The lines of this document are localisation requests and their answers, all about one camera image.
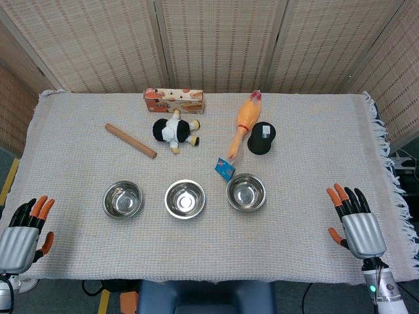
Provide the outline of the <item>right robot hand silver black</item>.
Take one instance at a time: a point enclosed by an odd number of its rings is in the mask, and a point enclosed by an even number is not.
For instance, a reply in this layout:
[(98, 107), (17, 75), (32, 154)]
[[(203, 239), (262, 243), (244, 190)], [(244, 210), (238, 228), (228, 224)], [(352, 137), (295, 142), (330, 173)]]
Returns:
[(329, 228), (332, 240), (361, 260), (383, 256), (387, 250), (386, 243), (362, 191), (343, 188), (336, 183), (326, 192), (344, 230), (344, 237), (341, 237), (334, 228)]

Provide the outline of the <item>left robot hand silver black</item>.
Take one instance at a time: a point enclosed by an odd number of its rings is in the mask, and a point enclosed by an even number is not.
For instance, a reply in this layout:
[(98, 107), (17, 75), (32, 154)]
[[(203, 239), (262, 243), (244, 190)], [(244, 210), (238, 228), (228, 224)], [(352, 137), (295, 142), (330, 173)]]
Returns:
[(29, 200), (15, 210), (9, 225), (1, 234), (2, 274), (24, 273), (48, 254), (54, 241), (54, 232), (47, 233), (41, 248), (37, 246), (54, 203), (54, 199), (41, 196), (38, 200)]

